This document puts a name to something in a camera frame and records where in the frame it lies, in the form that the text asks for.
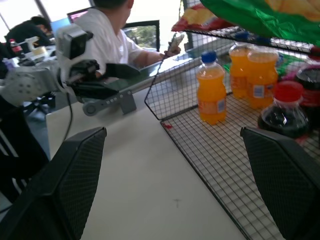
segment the snack bag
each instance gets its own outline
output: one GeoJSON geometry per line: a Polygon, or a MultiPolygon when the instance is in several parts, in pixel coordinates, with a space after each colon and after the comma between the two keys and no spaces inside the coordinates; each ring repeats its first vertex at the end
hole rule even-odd
{"type": "Polygon", "coordinates": [[[181,19],[172,27],[173,32],[186,29],[212,31],[234,26],[233,24],[215,16],[201,3],[185,10],[181,19]]]}
{"type": "Polygon", "coordinates": [[[200,0],[215,15],[264,37],[320,46],[320,0],[200,0]]]}

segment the orange soda bottle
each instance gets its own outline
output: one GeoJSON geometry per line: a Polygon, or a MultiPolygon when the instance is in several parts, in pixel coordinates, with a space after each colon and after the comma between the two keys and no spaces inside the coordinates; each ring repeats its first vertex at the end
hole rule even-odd
{"type": "Polygon", "coordinates": [[[247,98],[252,108],[266,108],[273,103],[278,81],[278,53],[269,47],[259,47],[248,54],[247,98]]]}
{"type": "MultiPolygon", "coordinates": [[[[249,33],[244,32],[239,38],[248,39],[249,33]]],[[[229,56],[232,60],[230,67],[230,83],[233,95],[240,99],[247,96],[247,78],[248,78],[248,54],[253,49],[253,45],[245,42],[236,42],[229,50],[229,56]]]]}
{"type": "Polygon", "coordinates": [[[225,70],[216,63],[215,52],[202,54],[202,65],[196,78],[199,81],[197,92],[200,118],[210,125],[226,118],[226,88],[223,83],[225,70]]]}

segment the person in black jacket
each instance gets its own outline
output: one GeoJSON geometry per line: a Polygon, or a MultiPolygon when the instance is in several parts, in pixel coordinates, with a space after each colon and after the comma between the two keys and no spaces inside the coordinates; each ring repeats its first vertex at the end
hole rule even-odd
{"type": "MultiPolygon", "coordinates": [[[[14,39],[17,43],[24,42],[25,39],[32,37],[39,37],[36,42],[37,47],[51,45],[49,35],[52,33],[50,23],[41,16],[34,16],[31,20],[25,21],[10,30],[7,34],[6,48],[11,54],[11,57],[15,57],[14,52],[10,48],[10,39],[14,39]]],[[[27,44],[21,45],[23,52],[29,53],[30,50],[27,44]]]]}

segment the person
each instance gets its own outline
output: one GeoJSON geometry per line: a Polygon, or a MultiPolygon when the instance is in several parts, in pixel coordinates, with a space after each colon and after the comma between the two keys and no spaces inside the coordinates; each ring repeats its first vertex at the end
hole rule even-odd
{"type": "MultiPolygon", "coordinates": [[[[10,39],[14,39],[16,43],[24,42],[25,39],[37,36],[39,40],[36,42],[37,47],[51,45],[49,35],[52,33],[50,23],[41,16],[34,16],[31,20],[24,21],[23,23],[12,28],[6,36],[6,48],[11,57],[15,57],[14,52],[10,47],[10,39]]],[[[24,53],[29,53],[30,50],[27,44],[21,45],[24,53]]]]}
{"type": "MultiPolygon", "coordinates": [[[[136,45],[122,28],[131,14],[134,0],[93,0],[95,8],[79,17],[75,24],[82,30],[93,33],[87,43],[86,56],[98,62],[100,70],[97,77],[106,72],[106,64],[133,64],[146,67],[160,62],[165,55],[159,52],[143,50],[136,45]]],[[[166,56],[172,57],[180,52],[173,49],[166,56]]]]}

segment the table surface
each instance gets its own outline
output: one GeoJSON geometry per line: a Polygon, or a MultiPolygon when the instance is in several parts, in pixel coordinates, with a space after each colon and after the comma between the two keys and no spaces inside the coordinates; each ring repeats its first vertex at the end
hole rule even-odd
{"type": "MultiPolygon", "coordinates": [[[[72,105],[70,136],[106,126],[97,192],[83,240],[244,240],[244,236],[190,167],[144,104],[123,116],[109,109],[86,116],[72,105]]],[[[47,115],[50,154],[61,145],[69,109],[47,115]]]]}

